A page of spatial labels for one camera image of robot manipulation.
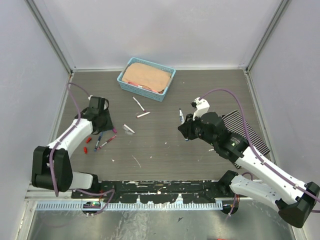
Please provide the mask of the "white marker blue print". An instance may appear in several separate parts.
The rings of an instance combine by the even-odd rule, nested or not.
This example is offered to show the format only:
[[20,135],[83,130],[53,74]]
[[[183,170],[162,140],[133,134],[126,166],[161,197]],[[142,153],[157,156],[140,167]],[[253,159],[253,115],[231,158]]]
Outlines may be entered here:
[[188,141],[189,139],[185,137],[185,127],[184,127],[185,118],[181,108],[179,108],[179,118],[180,118],[180,126],[178,127],[178,130],[183,135],[185,141]]

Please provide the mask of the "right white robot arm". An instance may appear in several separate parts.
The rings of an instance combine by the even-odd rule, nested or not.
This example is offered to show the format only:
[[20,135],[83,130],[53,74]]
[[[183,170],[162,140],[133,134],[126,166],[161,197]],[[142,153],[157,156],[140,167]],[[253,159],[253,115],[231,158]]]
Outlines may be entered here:
[[250,197],[277,211],[291,226],[304,226],[319,201],[319,185],[312,181],[305,183],[280,169],[250,146],[245,137],[228,130],[215,112],[207,112],[201,117],[188,114],[177,129],[185,139],[203,140],[220,157],[247,169],[265,183],[246,182],[243,176],[235,175],[220,184],[223,196],[229,198],[237,194]]

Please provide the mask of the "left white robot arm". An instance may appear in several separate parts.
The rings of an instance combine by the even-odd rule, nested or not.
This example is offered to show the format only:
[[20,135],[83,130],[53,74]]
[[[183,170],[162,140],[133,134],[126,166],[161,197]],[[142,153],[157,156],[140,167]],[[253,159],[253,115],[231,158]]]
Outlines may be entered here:
[[109,100],[90,96],[88,107],[78,112],[67,130],[53,142],[33,151],[32,186],[56,193],[81,189],[88,198],[97,197],[101,191],[98,176],[73,171],[70,158],[86,137],[113,128]]

